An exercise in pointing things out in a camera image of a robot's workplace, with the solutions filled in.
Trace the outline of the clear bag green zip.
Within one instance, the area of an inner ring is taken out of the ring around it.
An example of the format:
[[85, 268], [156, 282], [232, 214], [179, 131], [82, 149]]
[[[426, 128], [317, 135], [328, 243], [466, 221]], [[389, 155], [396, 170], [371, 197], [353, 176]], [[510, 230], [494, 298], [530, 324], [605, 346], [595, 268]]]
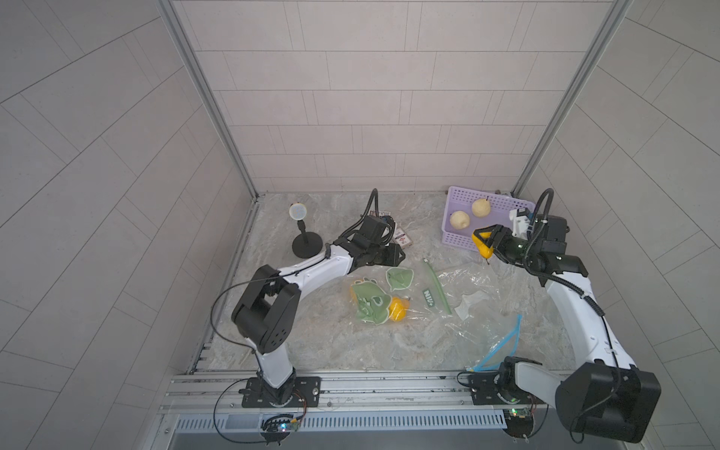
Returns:
[[[429, 261], [423, 260], [419, 264], [398, 267], [414, 270], [414, 282], [408, 292], [411, 309], [407, 317], [401, 322], [407, 320], [434, 320], [452, 316], [453, 309], [446, 298], [438, 274], [429, 264]], [[391, 267], [379, 265], [364, 267], [361, 269], [361, 274], [352, 279], [350, 285], [356, 279], [382, 276], [389, 268]]]

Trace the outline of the orange yellow pear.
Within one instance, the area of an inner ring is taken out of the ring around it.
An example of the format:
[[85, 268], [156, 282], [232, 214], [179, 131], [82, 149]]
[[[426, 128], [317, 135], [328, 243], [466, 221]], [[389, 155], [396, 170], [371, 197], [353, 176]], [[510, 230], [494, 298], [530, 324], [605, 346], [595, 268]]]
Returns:
[[388, 318], [395, 322], [403, 321], [410, 309], [410, 301], [405, 298], [393, 297], [388, 307]]
[[472, 235], [479, 254], [488, 261], [493, 256], [492, 232], [475, 232]]

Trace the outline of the clear bag blue zip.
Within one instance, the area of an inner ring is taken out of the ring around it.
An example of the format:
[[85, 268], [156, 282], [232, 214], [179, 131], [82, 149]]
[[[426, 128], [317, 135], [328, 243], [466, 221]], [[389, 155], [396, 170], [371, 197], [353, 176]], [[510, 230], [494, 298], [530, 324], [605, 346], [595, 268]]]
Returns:
[[435, 369], [494, 371], [519, 346], [522, 316], [501, 313], [499, 281], [486, 264], [445, 270], [423, 263], [425, 300], [420, 342]]

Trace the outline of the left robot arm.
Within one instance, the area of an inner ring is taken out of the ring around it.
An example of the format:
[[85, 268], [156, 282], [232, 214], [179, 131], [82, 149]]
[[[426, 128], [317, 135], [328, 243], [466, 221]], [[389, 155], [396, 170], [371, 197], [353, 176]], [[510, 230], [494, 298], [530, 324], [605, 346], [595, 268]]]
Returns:
[[324, 250], [294, 266], [275, 269], [265, 265], [255, 272], [231, 318], [255, 350], [266, 387], [279, 391], [296, 378], [285, 341], [301, 300], [358, 268], [399, 266], [405, 253], [393, 241], [394, 232], [395, 221], [380, 214], [379, 193], [373, 189], [361, 219]]

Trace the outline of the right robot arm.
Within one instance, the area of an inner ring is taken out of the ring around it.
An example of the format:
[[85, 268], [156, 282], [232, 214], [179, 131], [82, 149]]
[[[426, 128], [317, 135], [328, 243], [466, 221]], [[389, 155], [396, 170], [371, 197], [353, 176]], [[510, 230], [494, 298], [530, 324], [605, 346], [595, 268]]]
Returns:
[[534, 210], [514, 213], [511, 227], [493, 225], [472, 233], [480, 255], [525, 270], [546, 289], [570, 338], [576, 369], [560, 376], [532, 359], [508, 356], [497, 370], [502, 401], [541, 401], [558, 414], [571, 440], [595, 436], [630, 444], [644, 438], [662, 388], [654, 373], [639, 369], [615, 337], [596, 301], [589, 272], [566, 251], [566, 219], [551, 214], [553, 189]]

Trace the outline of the playing card box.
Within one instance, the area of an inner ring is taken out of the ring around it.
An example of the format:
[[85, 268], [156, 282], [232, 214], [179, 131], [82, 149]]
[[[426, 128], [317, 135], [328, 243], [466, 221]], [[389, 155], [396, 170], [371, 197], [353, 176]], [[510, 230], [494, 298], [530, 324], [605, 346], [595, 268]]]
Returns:
[[413, 244], [412, 239], [401, 229], [401, 227], [395, 228], [393, 242], [398, 244], [402, 249], [407, 249]]

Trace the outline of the purple plastic basket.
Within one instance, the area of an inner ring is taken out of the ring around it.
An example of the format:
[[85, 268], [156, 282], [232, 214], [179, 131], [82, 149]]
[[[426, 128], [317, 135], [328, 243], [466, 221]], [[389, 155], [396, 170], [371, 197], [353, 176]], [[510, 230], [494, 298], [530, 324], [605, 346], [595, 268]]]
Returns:
[[[489, 201], [490, 211], [487, 217], [476, 217], [473, 213], [472, 205], [480, 199]], [[442, 243], [459, 249], [467, 249], [467, 251], [477, 251], [476, 244], [472, 240], [475, 229], [497, 224], [511, 228], [510, 212], [512, 210], [529, 209], [533, 211], [535, 207], [533, 202], [511, 196], [451, 186], [447, 192], [444, 219], [442, 220]], [[458, 230], [451, 224], [451, 217], [456, 212], [464, 212], [469, 216], [468, 227]]]

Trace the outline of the black stand with white disc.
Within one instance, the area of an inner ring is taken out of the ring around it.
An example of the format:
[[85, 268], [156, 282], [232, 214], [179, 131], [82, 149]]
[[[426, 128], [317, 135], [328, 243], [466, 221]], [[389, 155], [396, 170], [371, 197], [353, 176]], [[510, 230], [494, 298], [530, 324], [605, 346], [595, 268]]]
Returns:
[[289, 215], [293, 221], [296, 221], [300, 234], [294, 238], [292, 242], [292, 252], [301, 259], [309, 259], [319, 254], [323, 248], [322, 238], [316, 232], [308, 232], [305, 218], [308, 210], [305, 204], [295, 202], [289, 208]]

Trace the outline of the right circuit board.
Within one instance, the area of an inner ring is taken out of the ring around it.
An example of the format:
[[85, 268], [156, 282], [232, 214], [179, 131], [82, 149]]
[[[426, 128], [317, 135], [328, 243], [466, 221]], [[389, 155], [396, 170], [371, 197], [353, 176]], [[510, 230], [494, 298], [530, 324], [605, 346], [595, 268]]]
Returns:
[[503, 410], [504, 433], [513, 439], [528, 440], [534, 432], [534, 414], [529, 409], [511, 408]]

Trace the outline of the circuit board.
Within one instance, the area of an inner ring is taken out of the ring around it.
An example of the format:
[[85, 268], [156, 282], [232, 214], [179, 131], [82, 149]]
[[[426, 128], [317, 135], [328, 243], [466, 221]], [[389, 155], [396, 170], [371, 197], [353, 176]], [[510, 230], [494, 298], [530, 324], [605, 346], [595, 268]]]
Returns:
[[529, 409], [511, 408], [503, 410], [504, 433], [513, 439], [528, 440], [534, 432], [534, 414]]
[[277, 414], [267, 418], [260, 426], [260, 433], [267, 444], [280, 444], [291, 433], [297, 431], [301, 420], [292, 414]]

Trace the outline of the left circuit board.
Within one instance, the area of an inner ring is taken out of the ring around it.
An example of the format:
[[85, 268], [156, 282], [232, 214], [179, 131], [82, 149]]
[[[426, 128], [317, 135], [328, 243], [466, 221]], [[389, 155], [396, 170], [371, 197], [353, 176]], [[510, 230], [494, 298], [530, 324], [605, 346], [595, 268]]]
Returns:
[[292, 414], [277, 414], [267, 418], [260, 426], [260, 433], [267, 444], [280, 444], [291, 433], [297, 431], [301, 420]]

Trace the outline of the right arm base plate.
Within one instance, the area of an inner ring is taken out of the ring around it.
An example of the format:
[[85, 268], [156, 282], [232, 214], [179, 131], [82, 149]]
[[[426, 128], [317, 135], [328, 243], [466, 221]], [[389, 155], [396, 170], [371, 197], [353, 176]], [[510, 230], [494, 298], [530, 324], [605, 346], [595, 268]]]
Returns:
[[497, 371], [461, 371], [456, 376], [456, 381], [470, 392], [474, 406], [510, 408], [545, 404], [545, 401], [517, 387], [500, 386], [499, 380]]

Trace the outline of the aluminium frame rail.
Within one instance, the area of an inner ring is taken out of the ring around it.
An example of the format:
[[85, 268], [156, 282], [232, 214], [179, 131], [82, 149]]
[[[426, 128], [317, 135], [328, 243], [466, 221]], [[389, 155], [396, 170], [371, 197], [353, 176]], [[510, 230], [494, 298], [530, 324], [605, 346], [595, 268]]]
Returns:
[[[456, 370], [426, 371], [308, 371], [298, 377], [321, 377], [319, 405], [310, 413], [352, 411], [445, 411], [501, 409], [502, 406], [474, 406], [470, 392], [457, 381]], [[301, 408], [243, 408], [239, 388], [246, 386], [252, 371], [210, 371], [172, 378], [159, 410], [168, 414], [286, 413]]]

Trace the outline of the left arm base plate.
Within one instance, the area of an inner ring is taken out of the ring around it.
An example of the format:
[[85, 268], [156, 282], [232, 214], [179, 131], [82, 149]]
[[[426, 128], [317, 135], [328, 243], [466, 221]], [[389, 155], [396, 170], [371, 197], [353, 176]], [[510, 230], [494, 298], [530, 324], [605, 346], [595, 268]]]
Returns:
[[291, 376], [279, 388], [262, 378], [251, 378], [238, 389], [243, 395], [243, 408], [315, 408], [319, 405], [321, 377]]

